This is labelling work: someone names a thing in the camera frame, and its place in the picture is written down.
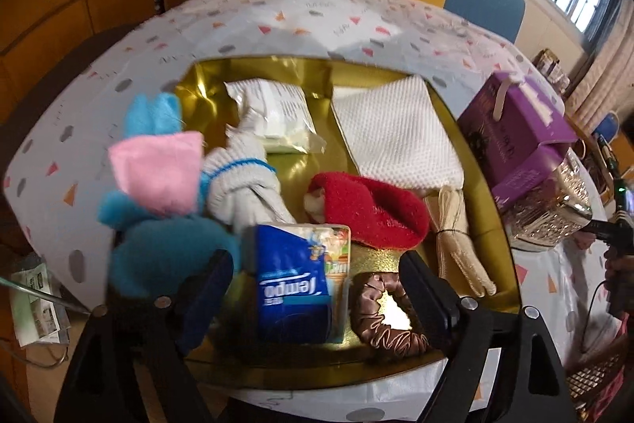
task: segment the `white mesh fabric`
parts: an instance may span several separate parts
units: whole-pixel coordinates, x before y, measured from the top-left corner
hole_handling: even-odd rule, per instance
[[[332,101],[359,174],[405,189],[462,189],[458,155],[427,86],[411,76]]]

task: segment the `red slipper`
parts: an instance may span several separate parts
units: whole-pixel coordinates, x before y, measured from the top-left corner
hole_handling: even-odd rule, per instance
[[[323,172],[313,177],[308,193],[323,194],[325,222],[349,226],[354,241],[373,248],[410,250],[429,229],[423,201],[382,181]]]

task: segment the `blue plush toy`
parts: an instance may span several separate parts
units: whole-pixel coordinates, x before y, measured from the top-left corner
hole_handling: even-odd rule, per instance
[[[173,94],[154,101],[137,96],[125,118],[124,138],[170,135],[181,131],[181,108]],[[204,187],[205,178],[201,178]],[[227,250],[234,271],[240,270],[236,239],[223,226],[197,214],[161,218],[139,206],[121,191],[107,193],[97,219],[124,233],[112,251],[109,281],[120,295],[135,299],[173,296],[182,282],[200,273],[217,250]]]

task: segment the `purple box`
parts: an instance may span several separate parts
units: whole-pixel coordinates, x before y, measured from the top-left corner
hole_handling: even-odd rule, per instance
[[[502,116],[496,121],[498,90],[509,76],[508,72],[493,73],[458,119],[500,211],[544,181],[577,140],[530,77],[524,77],[523,85],[508,87]]]

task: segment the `gold tray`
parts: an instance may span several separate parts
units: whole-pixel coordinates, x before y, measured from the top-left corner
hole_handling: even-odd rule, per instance
[[[325,139],[323,155],[269,155],[277,169],[287,207],[297,219],[306,222],[303,194],[311,178],[321,171],[341,170],[357,174],[330,109],[333,86],[381,86],[407,74],[340,61],[298,57],[239,57],[196,63],[176,87],[183,106],[186,129],[205,136],[208,149],[225,144],[225,126],[239,122],[237,106],[224,88],[224,82],[264,78],[299,85],[307,99],[317,133]],[[491,279],[496,295],[481,300],[484,306],[503,312],[518,312],[520,297],[515,268],[506,234],[486,181],[462,137],[451,113],[429,85],[433,107],[451,139],[465,171],[465,203],[475,250]],[[437,270],[433,236],[418,250],[426,263]],[[360,245],[351,249],[351,278],[363,284],[368,273],[398,271],[401,254],[373,250]],[[471,294],[467,282],[456,269],[449,275],[459,295]],[[405,314],[393,300],[383,298],[386,323],[408,328]],[[241,273],[232,282],[224,306],[204,343],[187,357],[194,377],[201,382],[234,388],[276,390],[321,389],[363,383],[430,364],[442,358],[433,350],[427,354],[394,361],[381,357],[362,344],[346,327],[341,344],[281,345],[260,343],[256,339],[256,282]]]

